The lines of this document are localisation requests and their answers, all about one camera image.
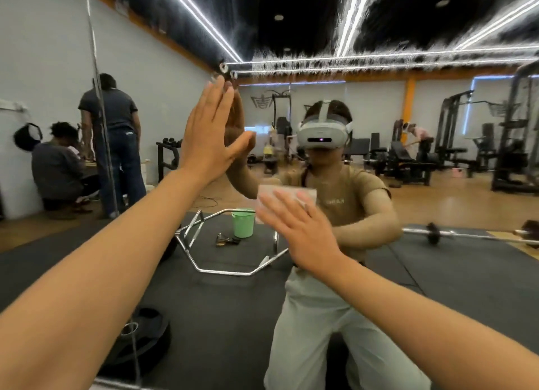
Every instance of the black ceiling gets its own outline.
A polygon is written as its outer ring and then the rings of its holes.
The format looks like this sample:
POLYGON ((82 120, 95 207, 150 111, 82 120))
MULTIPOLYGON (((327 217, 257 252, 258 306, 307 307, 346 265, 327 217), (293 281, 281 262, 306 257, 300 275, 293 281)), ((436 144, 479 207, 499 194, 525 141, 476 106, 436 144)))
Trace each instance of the black ceiling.
MULTIPOLYGON (((151 25, 208 65, 216 67, 224 51, 177 0, 127 0, 151 25)), ((335 50, 335 27, 344 0, 193 0, 243 60, 267 51, 312 56, 335 50), (274 20, 276 14, 284 20, 274 20)), ((514 0, 370 0, 355 41, 357 51, 389 47, 428 48, 448 44, 474 26, 488 22, 514 0)), ((501 35, 503 41, 539 39, 539 17, 530 16, 501 35)))

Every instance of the blue jeans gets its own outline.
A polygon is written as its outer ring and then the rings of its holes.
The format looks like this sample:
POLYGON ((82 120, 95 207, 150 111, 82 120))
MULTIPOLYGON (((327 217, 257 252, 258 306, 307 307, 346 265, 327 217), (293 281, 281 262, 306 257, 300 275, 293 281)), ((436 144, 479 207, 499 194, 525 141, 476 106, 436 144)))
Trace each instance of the blue jeans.
POLYGON ((140 169, 140 155, 138 154, 138 144, 136 134, 128 128, 109 129, 108 142, 111 149, 112 174, 114 176, 114 190, 107 170, 107 155, 104 147, 103 136, 100 133, 94 134, 95 159, 98 166, 99 180, 101 183, 101 203, 105 214, 110 218, 115 216, 114 194, 118 203, 120 213, 125 211, 124 198, 121 191, 120 167, 125 174, 125 189, 129 206, 134 205, 138 200, 146 196, 146 187, 142 179, 140 169))

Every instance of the tan t-shirt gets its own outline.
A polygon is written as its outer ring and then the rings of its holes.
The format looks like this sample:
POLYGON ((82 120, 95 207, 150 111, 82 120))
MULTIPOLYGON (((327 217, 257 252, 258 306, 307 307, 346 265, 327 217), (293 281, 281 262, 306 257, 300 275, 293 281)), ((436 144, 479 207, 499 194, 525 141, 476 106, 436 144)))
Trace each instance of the tan t-shirt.
MULTIPOLYGON (((278 178, 283 185, 301 187, 302 170, 281 174, 278 178)), ((371 191, 389 190, 384 182, 365 170, 343 165, 341 172, 335 178, 322 180, 313 175, 307 175, 307 188, 316 189, 316 203, 326 214, 333 226, 353 224, 365 219, 363 201, 371 191)), ((365 251, 341 247, 343 252, 358 261, 363 261, 365 251)))

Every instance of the paper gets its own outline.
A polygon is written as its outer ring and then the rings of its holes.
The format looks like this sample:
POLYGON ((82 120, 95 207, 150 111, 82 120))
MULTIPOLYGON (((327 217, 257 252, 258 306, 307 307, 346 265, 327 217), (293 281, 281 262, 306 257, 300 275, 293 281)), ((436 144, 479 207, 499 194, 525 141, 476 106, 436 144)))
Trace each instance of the paper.
MULTIPOLYGON (((260 196, 260 194, 269 194, 269 195, 273 195, 273 191, 275 190, 279 190, 279 191, 282 191, 282 192, 286 192, 287 194, 290 194, 292 196, 294 196, 299 202, 301 205, 304 205, 304 203, 298 199, 298 192, 301 191, 301 192, 304 192, 305 194, 307 194, 314 202, 316 202, 316 190, 313 189, 313 188, 303 188, 303 187, 290 187, 288 185, 269 185, 269 184, 260 184, 260 186, 258 187, 258 195, 260 196)), ((256 204, 256 207, 259 207, 261 206, 262 203, 260 202, 260 199, 259 197, 257 196, 257 204, 256 204)), ((258 224, 262 224, 262 222, 258 219, 258 217, 256 217, 256 222, 258 224)))

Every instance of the man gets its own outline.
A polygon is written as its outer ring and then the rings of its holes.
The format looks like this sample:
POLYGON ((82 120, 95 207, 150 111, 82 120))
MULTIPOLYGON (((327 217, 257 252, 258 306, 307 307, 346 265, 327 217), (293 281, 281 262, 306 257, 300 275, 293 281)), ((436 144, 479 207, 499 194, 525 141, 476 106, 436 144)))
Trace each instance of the man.
MULTIPOLYGON (((322 102, 305 116, 318 115, 322 102)), ((333 100, 328 115, 352 121, 350 110, 333 100)), ((241 98, 236 91, 225 144, 244 131, 241 98)), ((401 224, 384 183, 374 175, 344 165, 344 148, 307 149, 308 168, 260 180, 246 167, 246 154, 227 171, 229 181, 255 199, 261 182, 317 190, 318 205, 333 226, 341 249, 363 263, 366 250, 395 241, 401 224)), ((325 386, 326 351, 333 332, 341 332, 350 350, 347 365, 352 389, 427 390, 430 381, 414 363, 365 316, 307 272, 294 267, 285 285, 286 298, 275 326, 266 390, 319 390, 325 386)))
POLYGON ((131 97, 116 88, 116 80, 112 76, 102 73, 99 79, 103 92, 105 129, 110 150, 107 151, 105 147, 102 110, 95 89, 92 89, 83 95, 79 104, 84 154, 87 158, 94 157, 90 147, 90 144, 93 144, 101 181, 101 202, 105 214, 110 218, 115 218, 125 210, 120 188, 120 167, 125 174, 129 206, 134 205, 146 195, 139 155, 142 130, 138 109, 131 97), (113 184, 108 175, 107 152, 111 157, 113 184), (114 196, 116 196, 117 207, 114 204, 114 196))
POLYGON ((434 138, 422 127, 418 127, 414 123, 404 123, 403 130, 407 131, 415 137, 415 141, 407 144, 405 148, 410 148, 415 144, 419 144, 416 157, 417 161, 426 161, 428 153, 431 151, 434 138))
POLYGON ((77 148, 79 134, 67 122, 51 127, 52 140, 37 144, 32 150, 32 175, 45 211, 54 219, 73 219, 73 212, 84 210, 77 200, 99 190, 97 175, 84 177, 84 162, 70 147, 77 148), (73 212, 63 209, 72 208, 73 212))

